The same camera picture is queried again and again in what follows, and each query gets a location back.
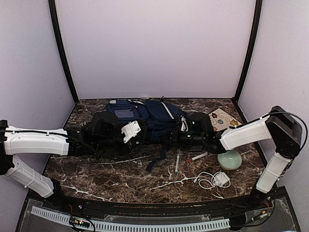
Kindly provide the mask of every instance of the white charging cable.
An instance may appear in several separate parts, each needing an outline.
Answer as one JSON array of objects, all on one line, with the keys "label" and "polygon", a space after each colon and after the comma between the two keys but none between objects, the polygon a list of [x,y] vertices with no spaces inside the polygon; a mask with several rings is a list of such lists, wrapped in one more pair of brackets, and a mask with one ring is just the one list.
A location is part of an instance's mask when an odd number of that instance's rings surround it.
[{"label": "white charging cable", "polygon": [[[193,181],[193,183],[196,183],[197,179],[202,175],[202,174],[207,174],[211,176],[211,180],[207,180],[207,179],[200,179],[198,181],[198,185],[202,188],[202,189],[212,189],[216,186],[219,186],[221,188],[228,188],[231,186],[231,181],[230,178],[228,178],[228,176],[223,173],[223,172],[217,172],[214,175],[208,173],[208,172],[201,172]],[[206,181],[208,182],[211,186],[209,188],[206,188],[204,186],[201,185],[201,182]]]}]

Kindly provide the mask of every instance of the black frame post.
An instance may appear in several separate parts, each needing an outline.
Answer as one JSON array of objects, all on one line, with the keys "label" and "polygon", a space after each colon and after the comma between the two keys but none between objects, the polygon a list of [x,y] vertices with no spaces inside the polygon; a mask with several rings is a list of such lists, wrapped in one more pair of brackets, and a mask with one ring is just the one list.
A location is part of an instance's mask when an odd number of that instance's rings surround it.
[{"label": "black frame post", "polygon": [[63,42],[62,42],[60,26],[59,26],[57,10],[56,10],[56,3],[55,3],[55,0],[48,0],[48,3],[49,3],[50,16],[51,16],[52,23],[53,23],[55,39],[56,39],[56,43],[57,43],[58,52],[59,52],[59,55],[60,55],[63,71],[64,71],[64,74],[66,76],[66,79],[67,79],[73,100],[74,100],[75,104],[77,104],[79,99],[78,99],[77,92],[76,92],[76,89],[75,89],[75,86],[74,86],[74,83],[73,83],[72,75],[71,75],[71,72],[70,72],[70,69],[69,69],[68,60],[67,60],[66,53],[65,53],[65,50],[64,50],[64,46],[63,46]]},{"label": "black frame post", "polygon": [[246,81],[246,77],[248,74],[252,54],[253,54],[253,49],[254,49],[254,44],[256,40],[256,35],[257,35],[257,30],[259,27],[259,22],[260,22],[260,16],[261,16],[261,11],[262,11],[262,2],[263,0],[256,0],[255,2],[255,10],[254,10],[254,16],[253,16],[253,23],[252,23],[252,28],[251,28],[251,34],[250,34],[250,39],[249,39],[249,44],[248,44],[248,49],[246,53],[246,58],[242,67],[239,83],[237,86],[237,90],[234,96],[234,101],[238,102],[241,96],[241,92],[243,89],[243,86]]}]

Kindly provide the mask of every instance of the white wall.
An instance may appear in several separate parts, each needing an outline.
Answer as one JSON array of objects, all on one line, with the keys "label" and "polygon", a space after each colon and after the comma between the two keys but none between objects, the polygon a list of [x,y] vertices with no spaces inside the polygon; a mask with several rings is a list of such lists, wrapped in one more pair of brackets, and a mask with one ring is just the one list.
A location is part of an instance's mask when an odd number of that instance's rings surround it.
[{"label": "white wall", "polygon": [[[73,108],[47,0],[0,2],[0,119],[23,128],[62,127]],[[42,172],[48,155],[20,155]],[[13,232],[27,189],[0,176],[0,225]]]},{"label": "white wall", "polygon": [[[240,107],[251,120],[274,105],[309,124],[309,1],[265,0]],[[261,143],[267,158],[274,145]],[[279,182],[287,187],[300,226],[309,231],[309,146]]]},{"label": "white wall", "polygon": [[255,0],[58,0],[78,96],[234,96]]}]

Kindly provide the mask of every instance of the bowl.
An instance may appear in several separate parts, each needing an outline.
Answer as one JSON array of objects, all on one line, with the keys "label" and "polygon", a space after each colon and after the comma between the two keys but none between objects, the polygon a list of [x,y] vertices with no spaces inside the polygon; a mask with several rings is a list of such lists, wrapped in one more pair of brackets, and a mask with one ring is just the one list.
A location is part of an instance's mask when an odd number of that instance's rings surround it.
[{"label": "bowl", "polygon": [[241,166],[241,155],[235,151],[227,151],[218,155],[220,166],[227,171],[235,170]]}]

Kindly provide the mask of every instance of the brown marble tabletop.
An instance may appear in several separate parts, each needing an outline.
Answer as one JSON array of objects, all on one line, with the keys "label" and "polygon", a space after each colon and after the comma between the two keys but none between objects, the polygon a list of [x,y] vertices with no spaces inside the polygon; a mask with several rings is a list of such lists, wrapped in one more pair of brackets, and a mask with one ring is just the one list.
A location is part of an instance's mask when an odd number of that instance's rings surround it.
[{"label": "brown marble tabletop", "polygon": [[[73,110],[66,127],[82,126],[93,113],[105,110],[107,100],[81,100]],[[209,113],[217,108],[241,121],[230,99],[165,99],[187,112]],[[217,155],[207,156],[191,163],[187,159],[200,152],[187,152],[172,147],[167,158],[155,164],[149,173],[148,163],[159,157],[161,145],[144,145],[139,154],[127,161],[96,160],[85,154],[80,157],[51,156],[45,175],[58,180],[67,196],[119,203],[196,203],[226,199],[250,194],[264,170],[262,160],[253,144],[239,147],[242,165],[234,171],[225,171],[230,177],[229,188],[202,189],[193,180],[200,172],[215,174],[223,171]],[[175,164],[180,153],[179,172]]]}]

